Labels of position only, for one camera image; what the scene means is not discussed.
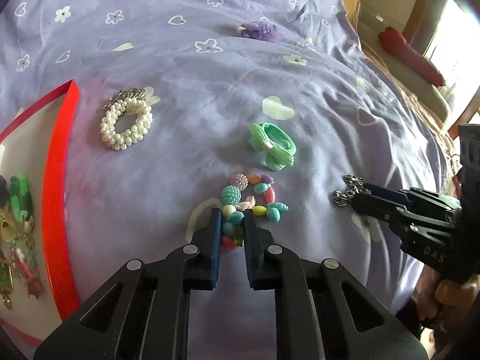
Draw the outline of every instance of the hair tie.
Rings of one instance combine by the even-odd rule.
[[[252,123],[250,134],[250,145],[257,152],[266,153],[265,162],[270,169],[279,171],[293,165],[297,147],[281,128],[271,123]]]

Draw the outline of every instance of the pearl hair tie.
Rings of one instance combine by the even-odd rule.
[[[125,150],[133,143],[143,139],[153,122],[152,107],[147,105],[145,89],[132,88],[129,91],[120,91],[103,106],[105,117],[102,117],[100,134],[107,147],[115,150]],[[119,134],[115,131],[115,123],[123,113],[137,114],[135,124],[129,130]]]

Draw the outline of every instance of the bead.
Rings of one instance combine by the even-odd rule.
[[[274,203],[275,202],[275,190],[270,187],[268,190],[265,191],[263,194],[263,197],[265,198],[265,201],[267,203]]]
[[[233,237],[235,234],[235,225],[231,222],[226,222],[222,226],[222,233],[227,237]]]
[[[240,193],[240,190],[237,187],[234,187],[233,185],[229,185],[223,188],[222,194],[220,195],[222,203],[225,205],[238,204],[240,202],[241,197],[242,197],[242,194]]]
[[[232,213],[232,215],[230,215],[226,221],[227,222],[231,222],[233,223],[234,225],[238,225],[242,220],[243,220],[243,217],[245,215],[243,215],[243,212],[240,212],[240,211],[235,211],[234,213]]]
[[[250,207],[250,203],[249,202],[241,202],[241,203],[238,203],[235,205],[235,208],[238,210],[238,211],[241,211],[241,212],[244,212],[245,210],[248,210]]]
[[[222,235],[222,246],[230,250],[237,249],[237,245],[235,244],[235,241],[228,238],[226,235]]]
[[[262,183],[265,184],[273,184],[275,181],[273,180],[273,177],[267,174],[262,175]]]
[[[253,188],[253,192],[257,195],[261,195],[262,193],[265,193],[268,188],[270,188],[270,184],[260,183]]]
[[[237,209],[231,205],[231,204],[227,204],[226,206],[224,206],[222,208],[222,214],[223,216],[225,216],[225,218],[228,218],[230,215],[232,215]]]
[[[247,198],[245,199],[246,202],[250,203],[250,207],[249,208],[253,208],[255,206],[255,196],[247,196]]]
[[[240,191],[243,191],[248,186],[247,176],[242,173],[237,173],[230,178],[230,185],[237,187]]]
[[[280,220],[280,211],[275,207],[269,207],[267,210],[267,219],[270,222],[278,222]]]
[[[247,174],[247,180],[250,184],[253,184],[253,185],[257,185],[262,182],[262,179],[260,177],[252,173]]]
[[[277,210],[279,210],[280,212],[282,211],[288,211],[289,210],[289,207],[284,204],[284,203],[281,203],[281,202],[276,202],[276,203],[268,203],[267,204],[267,207],[275,207]]]
[[[255,206],[251,209],[255,216],[264,216],[267,213],[267,207]]]

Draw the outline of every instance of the purple hair accessory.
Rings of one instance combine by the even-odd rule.
[[[264,21],[247,21],[241,25],[244,29],[240,32],[244,38],[256,39],[265,42],[278,42],[280,33],[273,23]]]

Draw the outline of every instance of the triangular cutout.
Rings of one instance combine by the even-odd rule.
[[[105,333],[110,325],[123,285],[117,283],[80,319],[82,326]]]
[[[369,304],[353,286],[342,283],[343,294],[349,307],[350,314],[358,332],[366,332],[374,327],[383,325],[383,317]]]

